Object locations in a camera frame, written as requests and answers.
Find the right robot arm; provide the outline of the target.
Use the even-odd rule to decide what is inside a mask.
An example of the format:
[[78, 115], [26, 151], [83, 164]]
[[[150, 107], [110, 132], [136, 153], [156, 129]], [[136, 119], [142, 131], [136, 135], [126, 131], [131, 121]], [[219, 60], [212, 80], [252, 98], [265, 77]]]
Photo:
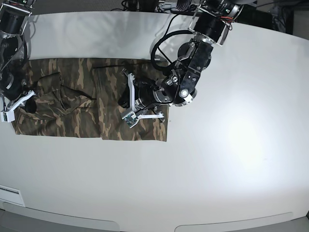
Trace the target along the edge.
[[0, 97], [3, 112], [10, 103], [18, 101], [29, 92], [20, 71], [28, 60], [25, 29], [32, 15], [34, 0], [5, 0], [0, 5]]

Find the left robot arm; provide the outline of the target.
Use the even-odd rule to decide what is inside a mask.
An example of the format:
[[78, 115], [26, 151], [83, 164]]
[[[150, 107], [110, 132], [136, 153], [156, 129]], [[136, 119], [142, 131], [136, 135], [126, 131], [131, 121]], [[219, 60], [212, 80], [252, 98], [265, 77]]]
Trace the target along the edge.
[[[164, 119], [164, 113], [156, 108], [163, 105], [181, 107], [190, 104], [196, 94], [201, 73], [211, 62], [215, 44], [223, 45], [232, 23], [240, 15], [244, 3], [238, 0], [202, 0], [196, 7], [188, 29], [166, 32], [151, 51], [150, 63], [165, 78], [157, 81], [148, 77], [136, 77], [126, 65], [123, 74], [127, 87], [118, 101], [125, 109], [122, 120], [134, 127], [141, 119]], [[168, 66], [160, 66], [155, 54], [160, 45], [176, 35], [192, 35], [181, 45], [177, 59]]]

